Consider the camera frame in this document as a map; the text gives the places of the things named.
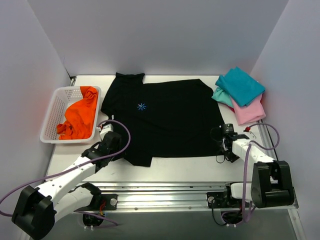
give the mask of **stack of folded clothes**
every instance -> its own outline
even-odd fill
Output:
[[[240,68],[230,69],[225,76],[220,75],[215,85],[218,87],[212,98],[233,109],[239,125],[266,117],[260,103],[265,87]]]

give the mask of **teal cloth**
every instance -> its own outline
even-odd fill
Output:
[[[219,103],[222,103],[222,104],[226,104],[228,105],[229,107],[233,108],[233,104],[231,102],[231,98],[229,96],[228,93],[226,93],[225,90],[223,90],[222,88],[220,87],[217,87],[213,93],[213,96],[212,98],[214,100],[216,100],[217,102]]]
[[[230,69],[225,76],[220,75],[215,85],[225,90],[240,107],[248,106],[266,90],[238,67]]]

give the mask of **orange cloth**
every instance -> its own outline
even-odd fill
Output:
[[[87,139],[94,127],[98,91],[92,86],[80,87],[83,99],[65,111],[65,122],[56,126],[59,140]]]

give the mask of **folded clothes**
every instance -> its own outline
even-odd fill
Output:
[[[248,106],[256,97],[265,92],[265,87],[240,68],[230,69],[219,76],[215,85],[225,90],[240,106]]]
[[[96,116],[98,91],[92,86],[80,87],[83,99],[65,111],[65,122],[56,126],[59,140],[88,139],[92,134]]]
[[[217,87],[213,93],[212,99],[216,100],[219,103],[228,105],[229,107],[233,107],[230,95],[226,93],[225,90],[223,90],[220,87]]]
[[[235,118],[239,125],[255,122],[266,117],[264,108],[260,103],[261,98],[262,94],[256,97],[249,106],[243,107],[240,107],[236,101],[231,98]]]

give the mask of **mint green cloth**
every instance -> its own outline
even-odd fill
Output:
[[[225,90],[220,88],[219,86],[215,89],[212,98],[219,103],[223,103],[223,104],[228,105],[231,108],[234,107],[231,102],[230,95]]]

